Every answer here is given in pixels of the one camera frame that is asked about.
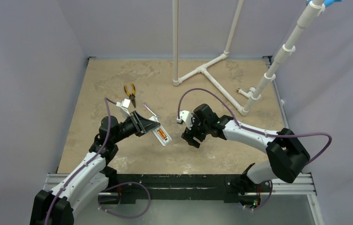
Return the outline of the white PVC pipe frame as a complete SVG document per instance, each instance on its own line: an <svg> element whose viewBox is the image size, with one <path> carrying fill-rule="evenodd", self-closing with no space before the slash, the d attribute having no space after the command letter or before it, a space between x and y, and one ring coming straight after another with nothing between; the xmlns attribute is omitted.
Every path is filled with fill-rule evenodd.
<svg viewBox="0 0 353 225"><path fill-rule="evenodd" d="M227 0L209 1L207 9L200 2L191 4L198 9L193 18L204 39L198 40L198 31L185 36L185 48L190 55L185 59L200 60L199 64L179 70L179 22L188 15L180 15L180 3L171 1L172 6L172 73L174 86L202 75L215 89L220 91L237 112L247 115L261 98L264 91L275 80L277 69L296 50L296 43L310 24L323 15L331 5L329 0ZM226 60L262 60L267 58L268 67L260 72L252 84L238 84L237 89L248 92L239 94L220 80L215 69Z"/></svg>

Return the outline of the aluminium table frame rail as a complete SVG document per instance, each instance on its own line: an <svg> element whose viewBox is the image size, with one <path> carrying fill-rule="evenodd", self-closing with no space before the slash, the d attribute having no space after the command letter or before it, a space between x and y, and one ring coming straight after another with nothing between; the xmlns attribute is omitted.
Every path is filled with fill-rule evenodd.
<svg viewBox="0 0 353 225"><path fill-rule="evenodd" d="M276 168L280 169L282 172L288 170L287 168L283 169L283 166L291 165L292 172L294 173L298 168L303 167L303 163L308 161L309 155L307 151L304 150L303 145L300 143L296 135L289 129L276 81L271 81L271 84L275 92L282 121L285 127L278 132L278 137L276 138L277 144L279 144L281 148L284 148L284 153L281 152L281 148L271 147L270 164L275 165Z"/></svg>

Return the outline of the white universal AC remote control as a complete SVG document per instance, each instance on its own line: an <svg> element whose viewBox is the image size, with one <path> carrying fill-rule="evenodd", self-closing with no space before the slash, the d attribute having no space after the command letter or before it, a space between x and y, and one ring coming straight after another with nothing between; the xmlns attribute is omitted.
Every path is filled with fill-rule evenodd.
<svg viewBox="0 0 353 225"><path fill-rule="evenodd" d="M159 123L159 125L151 130L151 132L163 146L167 146L172 141L170 135L155 116L151 116L149 120Z"/></svg>

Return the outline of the yellow handled pliers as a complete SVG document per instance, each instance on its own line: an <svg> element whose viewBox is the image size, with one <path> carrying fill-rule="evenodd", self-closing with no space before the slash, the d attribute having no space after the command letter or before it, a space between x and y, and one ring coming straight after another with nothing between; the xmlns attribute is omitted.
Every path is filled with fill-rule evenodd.
<svg viewBox="0 0 353 225"><path fill-rule="evenodd" d="M127 85L124 85L124 91L126 95L128 96L129 100L131 101L132 105L134 108L136 108L136 100L135 100L135 85L131 83L132 91L128 91Z"/></svg>

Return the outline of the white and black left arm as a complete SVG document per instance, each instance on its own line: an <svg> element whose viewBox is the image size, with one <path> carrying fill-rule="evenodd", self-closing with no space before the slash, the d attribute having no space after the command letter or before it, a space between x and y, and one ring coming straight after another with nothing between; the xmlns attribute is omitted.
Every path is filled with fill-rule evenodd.
<svg viewBox="0 0 353 225"><path fill-rule="evenodd" d="M49 191L40 190L34 198L31 225L72 225L81 210L101 191L118 190L117 171L108 164L119 148L117 143L136 135L152 132L163 146L171 138L156 117L149 119L138 112L129 113L123 122L107 115L99 133L82 162Z"/></svg>

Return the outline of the silver open-end wrench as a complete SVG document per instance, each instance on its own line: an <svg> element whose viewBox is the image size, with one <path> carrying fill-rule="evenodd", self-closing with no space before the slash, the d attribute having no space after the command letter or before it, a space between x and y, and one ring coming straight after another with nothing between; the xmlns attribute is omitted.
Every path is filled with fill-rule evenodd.
<svg viewBox="0 0 353 225"><path fill-rule="evenodd" d="M143 103L143 106L144 106L150 113L152 113L155 118L161 119L161 116L158 115L157 113L155 113L145 102Z"/></svg>

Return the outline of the orange battery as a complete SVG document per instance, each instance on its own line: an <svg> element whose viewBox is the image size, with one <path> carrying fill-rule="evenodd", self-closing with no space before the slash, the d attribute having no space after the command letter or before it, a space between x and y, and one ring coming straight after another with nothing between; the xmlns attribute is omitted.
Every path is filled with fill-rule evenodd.
<svg viewBox="0 0 353 225"><path fill-rule="evenodd" d="M157 130L159 136L164 140L167 141L167 135L164 133L164 131L162 129L158 129Z"/></svg>

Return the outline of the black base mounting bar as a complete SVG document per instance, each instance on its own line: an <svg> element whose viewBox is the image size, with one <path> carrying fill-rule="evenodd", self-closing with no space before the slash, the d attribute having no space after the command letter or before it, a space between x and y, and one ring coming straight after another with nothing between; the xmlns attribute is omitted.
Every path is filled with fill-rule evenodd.
<svg viewBox="0 0 353 225"><path fill-rule="evenodd" d="M241 174L118 174L110 167L100 171L106 178L99 189L104 205L135 204L138 200L222 201L256 207L260 192L270 191L260 184L240 183Z"/></svg>

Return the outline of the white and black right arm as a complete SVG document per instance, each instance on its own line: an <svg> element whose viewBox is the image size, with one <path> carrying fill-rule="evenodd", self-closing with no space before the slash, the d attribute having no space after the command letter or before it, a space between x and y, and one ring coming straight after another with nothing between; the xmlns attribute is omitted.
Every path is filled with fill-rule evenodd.
<svg viewBox="0 0 353 225"><path fill-rule="evenodd" d="M293 183L310 161L309 153L291 130L268 131L239 122L232 116L218 117L207 104L192 112L180 111L178 123L185 123L181 137L195 148L199 148L206 136L211 135L246 144L265 153L266 161L250 164L240 176L241 186L247 191L272 179Z"/></svg>

